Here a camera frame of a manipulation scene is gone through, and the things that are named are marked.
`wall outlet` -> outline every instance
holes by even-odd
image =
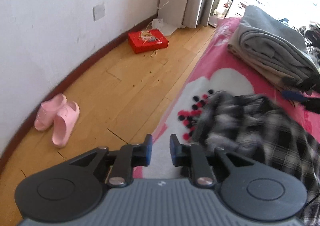
[[[106,9],[104,3],[93,7],[93,21],[97,21],[106,15]]]

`pink bed sheet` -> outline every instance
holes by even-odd
[[[172,166],[169,137],[176,134],[181,143],[185,143],[183,134],[187,128],[178,121],[178,112],[190,110],[194,95],[202,95],[209,89],[225,90],[233,95],[260,93],[277,102],[301,126],[320,140],[320,116],[305,111],[303,107],[294,107],[281,97],[281,93],[263,76],[228,52],[228,40],[236,30],[240,18],[220,19],[215,35],[206,51],[186,80],[179,95],[169,106],[153,132],[153,151],[151,165],[138,167],[134,171],[136,178],[176,178],[179,170]]]

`pink slipper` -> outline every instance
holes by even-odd
[[[74,101],[68,101],[54,117],[54,129],[52,142],[59,148],[63,148],[71,135],[80,114],[78,104]]]
[[[43,131],[50,127],[57,111],[66,103],[67,98],[62,93],[57,94],[51,100],[42,102],[35,120],[35,128]]]

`plaid shirt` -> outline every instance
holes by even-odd
[[[214,93],[191,139],[207,150],[224,147],[295,176],[308,191],[307,203],[320,192],[319,143],[265,96]],[[300,218],[306,225],[320,225],[319,200],[304,209]]]

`wooden floor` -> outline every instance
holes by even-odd
[[[202,26],[179,29],[168,37],[168,48],[154,57],[151,52],[134,54],[126,41],[76,80],[65,91],[80,107],[68,145],[53,146],[52,128],[29,131],[0,178],[0,225],[14,226],[21,220],[14,191],[26,176],[97,146],[116,150],[126,143],[140,143],[152,133],[213,32]]]

